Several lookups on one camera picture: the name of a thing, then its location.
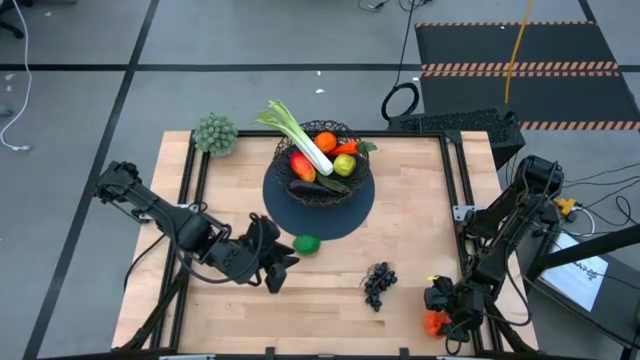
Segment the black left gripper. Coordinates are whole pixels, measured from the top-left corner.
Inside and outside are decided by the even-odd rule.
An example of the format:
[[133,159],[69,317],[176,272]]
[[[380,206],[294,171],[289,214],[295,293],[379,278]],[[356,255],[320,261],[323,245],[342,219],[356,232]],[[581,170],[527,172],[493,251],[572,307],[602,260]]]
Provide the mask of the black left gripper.
[[271,294],[277,294],[286,279],[286,269],[296,265],[299,258],[293,248],[278,242],[280,230],[268,217],[251,213],[250,219],[247,235],[257,256],[256,281],[251,285],[265,283]]

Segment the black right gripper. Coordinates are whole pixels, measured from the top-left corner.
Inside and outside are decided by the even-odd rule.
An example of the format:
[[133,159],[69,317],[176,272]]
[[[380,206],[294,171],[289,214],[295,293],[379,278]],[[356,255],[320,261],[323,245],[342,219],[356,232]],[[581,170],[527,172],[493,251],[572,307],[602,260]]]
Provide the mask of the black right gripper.
[[454,341],[469,341],[470,332],[483,322],[483,293],[464,282],[454,284],[449,277],[439,276],[432,281],[432,286],[424,291],[424,303],[427,310],[449,316],[451,324],[443,337]]

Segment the green lime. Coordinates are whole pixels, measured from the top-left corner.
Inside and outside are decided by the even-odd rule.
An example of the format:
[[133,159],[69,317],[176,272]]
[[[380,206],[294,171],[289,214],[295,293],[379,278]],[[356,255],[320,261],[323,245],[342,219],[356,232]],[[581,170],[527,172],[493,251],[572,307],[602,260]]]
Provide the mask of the green lime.
[[313,255],[319,251],[321,240],[313,235],[299,235],[292,243],[295,251],[301,255]]

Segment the small orange pumpkin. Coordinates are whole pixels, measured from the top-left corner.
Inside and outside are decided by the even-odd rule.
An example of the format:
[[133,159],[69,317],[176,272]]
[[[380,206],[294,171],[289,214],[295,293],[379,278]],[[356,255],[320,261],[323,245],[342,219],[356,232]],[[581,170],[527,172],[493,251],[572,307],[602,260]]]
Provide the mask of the small orange pumpkin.
[[433,338],[442,338],[451,319],[445,312],[427,310],[423,317],[424,332]]

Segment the dark purple grape bunch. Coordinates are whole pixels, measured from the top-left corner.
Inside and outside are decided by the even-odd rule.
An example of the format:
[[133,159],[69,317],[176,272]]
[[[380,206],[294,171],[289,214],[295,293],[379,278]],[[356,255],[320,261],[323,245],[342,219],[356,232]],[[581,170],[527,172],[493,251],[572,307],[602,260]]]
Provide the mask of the dark purple grape bunch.
[[389,262],[373,264],[362,278],[360,285],[364,287],[365,303],[375,312],[382,307],[381,294],[398,282],[396,271]]

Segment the red yellow mango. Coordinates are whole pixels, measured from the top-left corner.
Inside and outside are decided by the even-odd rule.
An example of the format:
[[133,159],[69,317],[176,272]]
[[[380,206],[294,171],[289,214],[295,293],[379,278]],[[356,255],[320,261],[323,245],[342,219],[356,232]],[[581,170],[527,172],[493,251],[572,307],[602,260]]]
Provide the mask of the red yellow mango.
[[289,159],[289,165],[300,180],[309,183],[316,180],[316,170],[302,152],[293,152]]

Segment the yellow green apple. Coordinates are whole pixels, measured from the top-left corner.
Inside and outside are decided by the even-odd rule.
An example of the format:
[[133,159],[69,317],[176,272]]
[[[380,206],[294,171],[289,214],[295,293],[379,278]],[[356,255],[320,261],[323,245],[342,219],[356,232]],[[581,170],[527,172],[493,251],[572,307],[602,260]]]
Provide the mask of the yellow green apple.
[[348,154],[338,155],[333,163],[334,172],[342,177],[350,176],[356,168],[355,157]]

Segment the green white leek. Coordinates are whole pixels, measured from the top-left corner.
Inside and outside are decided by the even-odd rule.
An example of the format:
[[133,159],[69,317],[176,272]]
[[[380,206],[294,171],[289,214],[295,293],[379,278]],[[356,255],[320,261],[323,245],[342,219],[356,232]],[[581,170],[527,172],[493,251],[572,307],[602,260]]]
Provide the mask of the green white leek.
[[333,172],[333,163],[306,134],[281,101],[269,100],[267,108],[259,111],[254,123],[269,126],[286,135],[321,175],[329,176]]

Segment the orange fruit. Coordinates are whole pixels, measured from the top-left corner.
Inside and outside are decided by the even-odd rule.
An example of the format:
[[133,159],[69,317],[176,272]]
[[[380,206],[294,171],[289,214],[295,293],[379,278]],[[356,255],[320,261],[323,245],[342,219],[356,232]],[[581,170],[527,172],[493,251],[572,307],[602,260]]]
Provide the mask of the orange fruit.
[[338,146],[338,139],[332,132],[321,132],[314,138],[314,143],[322,153],[330,153]]

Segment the orange carrot with green top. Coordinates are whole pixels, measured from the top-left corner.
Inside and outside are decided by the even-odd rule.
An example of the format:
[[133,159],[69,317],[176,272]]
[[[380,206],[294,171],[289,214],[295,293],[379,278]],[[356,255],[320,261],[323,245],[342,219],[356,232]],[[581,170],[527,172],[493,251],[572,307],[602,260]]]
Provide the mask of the orange carrot with green top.
[[370,141],[351,141],[337,146],[328,152],[328,155],[368,155],[372,151],[376,151],[378,147]]

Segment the round dark blue placemat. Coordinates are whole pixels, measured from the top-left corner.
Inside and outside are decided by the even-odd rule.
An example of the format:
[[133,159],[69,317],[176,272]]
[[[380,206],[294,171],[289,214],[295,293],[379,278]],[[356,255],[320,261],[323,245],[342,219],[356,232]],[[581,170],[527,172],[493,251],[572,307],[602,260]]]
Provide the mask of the round dark blue placemat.
[[344,203],[330,206],[306,206],[294,200],[276,179],[273,165],[266,170],[263,181],[263,201],[269,217],[293,236],[314,235],[320,240],[343,238],[364,224],[374,198],[372,175]]

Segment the white paper sheet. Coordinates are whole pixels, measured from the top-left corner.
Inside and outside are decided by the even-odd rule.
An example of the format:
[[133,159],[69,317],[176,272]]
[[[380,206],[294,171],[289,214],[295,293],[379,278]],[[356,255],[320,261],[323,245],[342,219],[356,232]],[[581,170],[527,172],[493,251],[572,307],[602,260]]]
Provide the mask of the white paper sheet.
[[544,270],[543,283],[591,312],[603,283],[609,263],[594,256]]

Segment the dark grey cart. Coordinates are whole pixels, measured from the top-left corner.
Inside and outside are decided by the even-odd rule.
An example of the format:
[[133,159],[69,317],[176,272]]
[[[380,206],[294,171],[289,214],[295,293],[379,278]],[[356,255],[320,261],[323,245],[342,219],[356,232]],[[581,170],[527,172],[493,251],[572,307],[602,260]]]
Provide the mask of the dark grey cart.
[[[610,254],[640,244],[640,225],[633,225],[587,241],[578,241],[554,224],[531,237],[525,245],[532,253],[525,257],[525,288],[549,297],[581,317],[623,346],[621,360],[640,355],[640,270],[614,259]],[[598,256],[609,263],[598,296],[588,312],[542,282],[544,270]]]

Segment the black perforated computer case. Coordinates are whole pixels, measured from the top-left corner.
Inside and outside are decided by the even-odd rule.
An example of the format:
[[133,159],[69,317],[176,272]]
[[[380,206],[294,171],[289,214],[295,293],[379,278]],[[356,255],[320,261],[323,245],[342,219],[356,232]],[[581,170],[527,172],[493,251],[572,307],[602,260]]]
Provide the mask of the black perforated computer case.
[[494,164],[500,169],[525,144],[520,121],[512,111],[482,109],[429,115],[426,113],[391,118],[388,129],[416,134],[443,133],[456,136],[462,132],[485,132]]

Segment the black chair base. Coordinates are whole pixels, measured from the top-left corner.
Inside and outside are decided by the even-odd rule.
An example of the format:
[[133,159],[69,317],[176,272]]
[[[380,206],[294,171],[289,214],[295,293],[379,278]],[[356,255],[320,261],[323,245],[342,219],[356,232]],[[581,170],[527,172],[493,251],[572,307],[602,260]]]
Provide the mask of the black chair base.
[[[0,16],[8,12],[9,10],[13,10],[14,8],[15,6],[11,0],[0,0]],[[0,29],[10,32],[16,39],[22,39],[24,37],[24,33],[20,29],[1,19]]]

